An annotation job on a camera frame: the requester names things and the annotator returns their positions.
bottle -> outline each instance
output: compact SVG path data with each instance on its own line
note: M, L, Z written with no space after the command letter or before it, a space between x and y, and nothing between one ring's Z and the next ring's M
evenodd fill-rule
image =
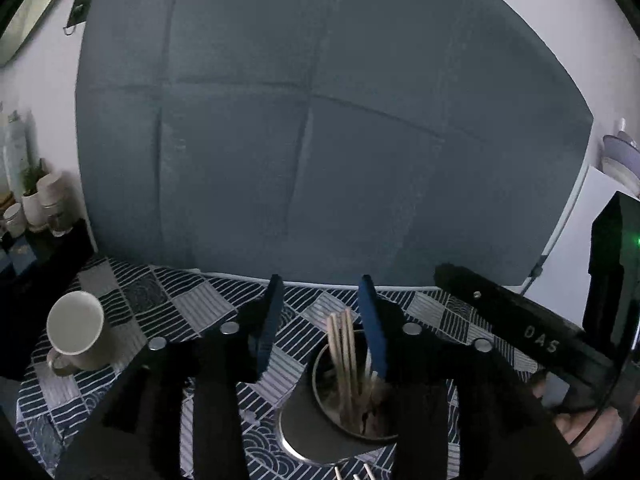
M24 194L22 172L29 167L29 155L26 129L15 110L9 116L2 155L9 188L14 192L15 199L21 200Z
M2 101L0 101L0 203L9 193L9 182L6 179L6 168L4 167L4 138L6 137L7 121L5 114L2 113Z

gray upholstered headboard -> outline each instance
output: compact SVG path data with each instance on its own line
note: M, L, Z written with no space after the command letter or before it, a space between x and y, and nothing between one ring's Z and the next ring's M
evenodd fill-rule
M94 0L76 107L101 250L316 283L521 283L592 122L501 0Z

white flower pot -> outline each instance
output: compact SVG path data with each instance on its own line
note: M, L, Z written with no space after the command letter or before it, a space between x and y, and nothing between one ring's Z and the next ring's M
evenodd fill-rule
M47 219L40 205L40 197L37 193L22 196L22 209L29 223L29 231L39 233L47 228Z

blue and white patterned tablecloth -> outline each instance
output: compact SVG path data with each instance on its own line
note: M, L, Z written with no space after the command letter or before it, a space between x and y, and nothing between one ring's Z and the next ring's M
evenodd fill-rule
M24 445L50 475L92 409L111 383L148 339L164 336L170 341L199 337L203 331L233 319L237 308L260 296L264 282L236 280L196 272L153 266L132 266L92 257L69 290L86 290L102 303L118 345L118 360L97 372L56 377L47 367L51 348L45 333L39 339L32 362L20 387L16 431ZM408 319L439 336L463 343L484 336L516 369L523 380L538 365L519 350L491 334L491 327L473 308L440 290L385 290L379 294L402 306ZM286 286L285 306L270 366L257 384L238 384L244 449L252 480L324 480L333 477L330 467L297 462L280 449L273 433L274 414L304 371L309 353L324 337L324 319L350 306L358 312L357 292L351 288ZM460 438L458 398L449 383L449 472L458 474ZM180 465L193 476L191 428L193 393L185 390L182 404ZM343 478L364 474L364 462L376 478L388 480L394 446L354 457L342 465Z

white mug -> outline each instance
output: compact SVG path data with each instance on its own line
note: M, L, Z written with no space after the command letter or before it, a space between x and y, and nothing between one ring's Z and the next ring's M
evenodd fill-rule
M113 357L113 336L98 298L77 290L56 301L47 317L47 337L53 348L47 364L57 376L98 370ZM64 357L68 364L56 366Z

